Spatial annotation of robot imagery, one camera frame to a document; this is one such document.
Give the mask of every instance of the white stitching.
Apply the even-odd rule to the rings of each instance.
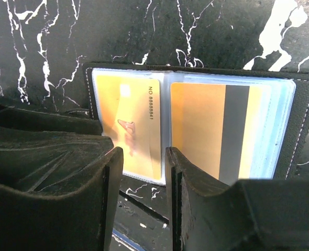
[[[91,111],[92,111],[92,118],[94,118],[94,110],[93,110],[93,104],[92,104],[92,97],[91,97],[91,89],[90,89],[90,81],[88,78],[88,70],[92,69],[92,67],[89,67],[86,69],[86,81],[87,81],[87,88],[88,88],[88,94],[90,97],[90,106],[91,106]]]
[[[297,81],[309,82],[309,80],[304,80],[304,79],[293,79],[293,78],[291,78],[290,80],[297,80]],[[288,167],[288,169],[287,169],[287,172],[286,172],[285,179],[287,179],[287,177],[288,177],[288,175],[289,175],[289,172],[290,172],[290,170],[291,170],[292,164],[293,164],[294,155],[295,155],[295,152],[296,152],[296,149],[297,149],[297,145],[299,144],[299,140],[300,140],[300,137],[301,137],[301,133],[302,133],[302,130],[303,130],[305,121],[306,121],[308,109],[309,109],[309,102],[308,102],[308,105],[307,105],[307,108],[306,108],[305,116],[303,117],[303,121],[302,121],[302,125],[301,125],[301,128],[300,128],[299,135],[297,136],[297,141],[296,141],[296,144],[295,144],[295,147],[294,147],[294,150],[293,150],[293,154],[292,154],[292,157],[291,157],[290,165],[289,165],[289,167]]]

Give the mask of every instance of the black marble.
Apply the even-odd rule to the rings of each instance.
[[[117,201],[114,229],[145,250],[170,251],[168,224],[152,217],[122,196]]]
[[[91,61],[309,72],[309,1],[0,0],[0,95],[88,108]],[[296,178],[309,179],[309,134]],[[122,191],[165,215],[164,189],[142,185]]]

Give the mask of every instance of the credit card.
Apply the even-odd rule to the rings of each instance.
[[[172,83],[172,146],[223,181],[248,178],[261,86]]]
[[[123,172],[161,178],[160,85],[157,79],[97,75],[103,135],[124,151]]]

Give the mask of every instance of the yellow card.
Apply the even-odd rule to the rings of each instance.
[[[172,83],[172,145],[227,184],[249,178],[262,91],[248,85]]]
[[[123,171],[160,180],[159,81],[99,75],[95,84],[103,133],[123,148]]]

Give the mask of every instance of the gray stripe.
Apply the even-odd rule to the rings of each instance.
[[[239,174],[249,86],[226,86],[219,180],[232,185]]]

